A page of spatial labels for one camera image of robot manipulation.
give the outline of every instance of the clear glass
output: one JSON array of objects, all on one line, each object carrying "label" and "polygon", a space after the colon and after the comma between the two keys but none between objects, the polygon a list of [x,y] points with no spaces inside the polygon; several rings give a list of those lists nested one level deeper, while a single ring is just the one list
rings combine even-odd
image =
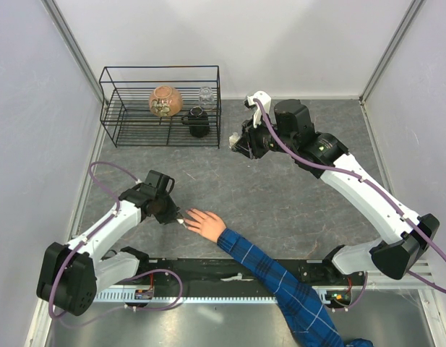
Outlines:
[{"label": "clear glass", "polygon": [[201,87],[199,91],[199,106],[203,111],[211,111],[216,107],[215,96],[211,87]]}]

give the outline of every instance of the dish rack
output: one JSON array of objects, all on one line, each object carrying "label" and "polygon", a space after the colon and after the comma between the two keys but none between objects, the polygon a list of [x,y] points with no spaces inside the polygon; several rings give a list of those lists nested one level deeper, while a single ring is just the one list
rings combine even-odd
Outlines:
[{"label": "dish rack", "polygon": [[[221,95],[218,65],[168,67],[104,67],[99,78],[103,91],[100,113],[107,135],[118,146],[220,147]],[[160,85],[176,88],[183,107],[172,117],[157,117],[149,96]],[[214,102],[205,106],[210,131],[193,137],[184,121],[199,105],[200,88],[210,87]]]}]

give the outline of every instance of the brown ceramic pot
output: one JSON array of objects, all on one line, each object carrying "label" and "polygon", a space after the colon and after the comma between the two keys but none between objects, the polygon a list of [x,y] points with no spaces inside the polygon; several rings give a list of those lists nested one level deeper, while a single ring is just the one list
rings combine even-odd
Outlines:
[{"label": "brown ceramic pot", "polygon": [[149,109],[158,117],[174,116],[182,109],[181,93],[169,85],[161,85],[150,94]]}]

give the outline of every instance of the wall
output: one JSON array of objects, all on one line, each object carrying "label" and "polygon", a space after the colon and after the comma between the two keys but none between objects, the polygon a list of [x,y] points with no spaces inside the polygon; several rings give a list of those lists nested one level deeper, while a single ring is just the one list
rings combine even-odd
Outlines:
[{"label": "wall", "polygon": [[410,0],[57,3],[97,76],[105,65],[219,64],[232,98],[359,95]]},{"label": "wall", "polygon": [[23,346],[44,251],[67,237],[99,107],[41,2],[0,1],[0,346]]},{"label": "wall", "polygon": [[[366,106],[396,196],[439,218],[446,252],[446,0],[425,1]],[[446,265],[427,257],[446,287]]]}]

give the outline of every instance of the black mug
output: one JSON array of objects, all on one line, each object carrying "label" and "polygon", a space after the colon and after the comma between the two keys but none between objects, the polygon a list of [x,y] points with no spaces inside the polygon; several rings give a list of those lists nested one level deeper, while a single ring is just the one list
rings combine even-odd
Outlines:
[{"label": "black mug", "polygon": [[193,137],[204,137],[210,132],[208,114],[200,106],[191,108],[186,116],[181,117],[181,121],[182,124],[189,126],[189,131]]}]

